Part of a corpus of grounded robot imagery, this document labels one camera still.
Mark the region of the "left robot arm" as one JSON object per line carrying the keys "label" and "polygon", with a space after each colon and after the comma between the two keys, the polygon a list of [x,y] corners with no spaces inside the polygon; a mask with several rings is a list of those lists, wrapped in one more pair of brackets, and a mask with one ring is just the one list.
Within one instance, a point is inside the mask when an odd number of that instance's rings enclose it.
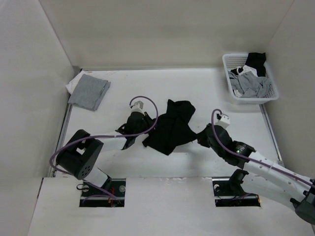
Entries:
{"label": "left robot arm", "polygon": [[131,112],[127,122],[115,132],[109,134],[111,138],[92,138],[83,129],[78,130],[69,143],[81,140],[59,152],[56,164],[78,180],[86,180],[94,191],[105,196],[110,192],[111,177],[95,166],[101,152],[125,150],[131,147],[140,134],[147,133],[155,124],[147,113]]}

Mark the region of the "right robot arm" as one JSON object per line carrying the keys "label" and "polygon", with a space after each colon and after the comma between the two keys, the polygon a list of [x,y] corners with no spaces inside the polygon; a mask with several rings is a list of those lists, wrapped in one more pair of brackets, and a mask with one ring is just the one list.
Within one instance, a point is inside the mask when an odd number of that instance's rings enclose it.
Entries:
{"label": "right robot arm", "polygon": [[253,147],[234,141],[219,125],[208,124],[197,142],[211,148],[229,165],[237,167],[228,189],[233,194],[257,194],[286,206],[304,221],[315,223],[315,181],[267,159]]}

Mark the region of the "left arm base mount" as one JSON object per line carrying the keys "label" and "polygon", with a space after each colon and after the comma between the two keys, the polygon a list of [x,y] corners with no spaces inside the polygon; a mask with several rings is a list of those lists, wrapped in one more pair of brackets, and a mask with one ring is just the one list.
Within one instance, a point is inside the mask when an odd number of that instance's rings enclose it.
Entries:
{"label": "left arm base mount", "polygon": [[106,185],[108,195],[90,184],[83,182],[76,186],[80,191],[79,207],[124,207],[126,195],[126,179],[115,178]]}

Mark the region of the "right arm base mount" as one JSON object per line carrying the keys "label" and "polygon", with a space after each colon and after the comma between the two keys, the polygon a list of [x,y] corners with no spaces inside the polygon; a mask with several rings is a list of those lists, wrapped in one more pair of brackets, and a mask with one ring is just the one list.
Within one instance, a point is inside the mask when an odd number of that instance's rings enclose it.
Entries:
{"label": "right arm base mount", "polygon": [[247,193],[241,187],[249,173],[237,169],[230,177],[212,178],[216,207],[260,207],[257,194]]}

